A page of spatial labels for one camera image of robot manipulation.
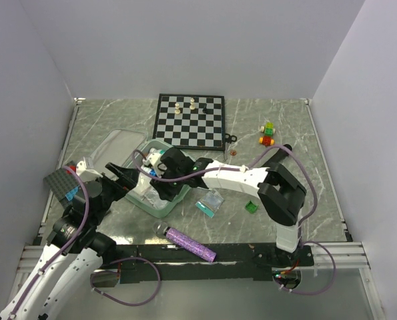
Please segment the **white medicine bottle green label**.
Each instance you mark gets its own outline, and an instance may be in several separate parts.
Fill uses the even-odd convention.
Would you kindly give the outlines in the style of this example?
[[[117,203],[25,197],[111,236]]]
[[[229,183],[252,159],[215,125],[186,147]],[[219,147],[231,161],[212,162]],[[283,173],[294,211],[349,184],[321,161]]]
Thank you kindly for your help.
[[[162,149],[156,149],[156,148],[151,148],[149,150],[149,156],[150,157],[161,157],[164,154],[164,150]]]

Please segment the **blue white bandage roll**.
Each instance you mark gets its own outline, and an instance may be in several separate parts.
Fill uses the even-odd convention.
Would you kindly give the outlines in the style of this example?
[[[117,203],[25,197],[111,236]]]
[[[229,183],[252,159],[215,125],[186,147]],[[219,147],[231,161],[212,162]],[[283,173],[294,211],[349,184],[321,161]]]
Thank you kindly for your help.
[[[154,168],[152,167],[142,167],[142,169],[149,175],[153,177],[158,177],[158,174],[155,172]]]

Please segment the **white gauze pad packet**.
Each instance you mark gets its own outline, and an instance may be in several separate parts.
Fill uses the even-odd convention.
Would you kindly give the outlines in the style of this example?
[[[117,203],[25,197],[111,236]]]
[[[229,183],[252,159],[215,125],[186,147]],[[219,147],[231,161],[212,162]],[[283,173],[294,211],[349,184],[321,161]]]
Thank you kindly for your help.
[[[133,188],[129,194],[136,199],[142,200],[145,194],[148,192],[149,188],[151,187],[149,180],[140,179],[137,182],[135,188]]]

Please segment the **black binder clip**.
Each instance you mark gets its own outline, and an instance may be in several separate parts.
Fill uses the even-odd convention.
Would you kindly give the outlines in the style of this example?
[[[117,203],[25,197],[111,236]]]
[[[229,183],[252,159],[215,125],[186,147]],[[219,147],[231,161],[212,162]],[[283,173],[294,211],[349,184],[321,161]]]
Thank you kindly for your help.
[[[238,140],[238,137],[236,135],[230,135],[229,133],[225,134],[225,141],[226,143],[233,143]]]

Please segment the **alcohol wipe sachets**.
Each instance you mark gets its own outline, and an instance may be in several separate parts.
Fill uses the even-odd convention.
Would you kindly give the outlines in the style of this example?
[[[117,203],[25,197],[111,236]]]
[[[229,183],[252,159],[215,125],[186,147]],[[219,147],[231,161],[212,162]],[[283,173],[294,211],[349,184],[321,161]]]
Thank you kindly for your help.
[[[144,197],[149,201],[152,207],[157,210],[163,209],[168,204],[168,201],[160,198],[158,192],[154,188],[149,188],[145,192]]]

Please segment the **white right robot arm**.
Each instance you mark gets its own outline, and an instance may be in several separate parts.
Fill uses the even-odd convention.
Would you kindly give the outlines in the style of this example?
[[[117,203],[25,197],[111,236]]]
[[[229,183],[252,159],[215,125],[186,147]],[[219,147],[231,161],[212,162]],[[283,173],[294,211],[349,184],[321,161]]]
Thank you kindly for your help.
[[[159,158],[162,174],[151,185],[163,200],[172,201],[187,185],[201,189],[227,189],[258,198],[276,224],[276,258],[291,265],[299,257],[299,216],[305,187],[280,163],[251,168],[200,157],[195,161],[172,147]]]

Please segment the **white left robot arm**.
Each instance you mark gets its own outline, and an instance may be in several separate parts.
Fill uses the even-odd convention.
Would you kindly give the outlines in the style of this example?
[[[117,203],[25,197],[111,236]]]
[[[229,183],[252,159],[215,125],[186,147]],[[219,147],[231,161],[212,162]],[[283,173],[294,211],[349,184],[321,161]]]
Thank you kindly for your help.
[[[0,319],[49,319],[67,297],[67,291],[82,277],[116,260],[116,242],[97,231],[112,203],[119,201],[138,182],[139,172],[108,163],[114,180],[93,173],[84,182],[78,167],[66,165],[60,172],[79,187],[62,218],[54,225],[30,276],[0,311]]]

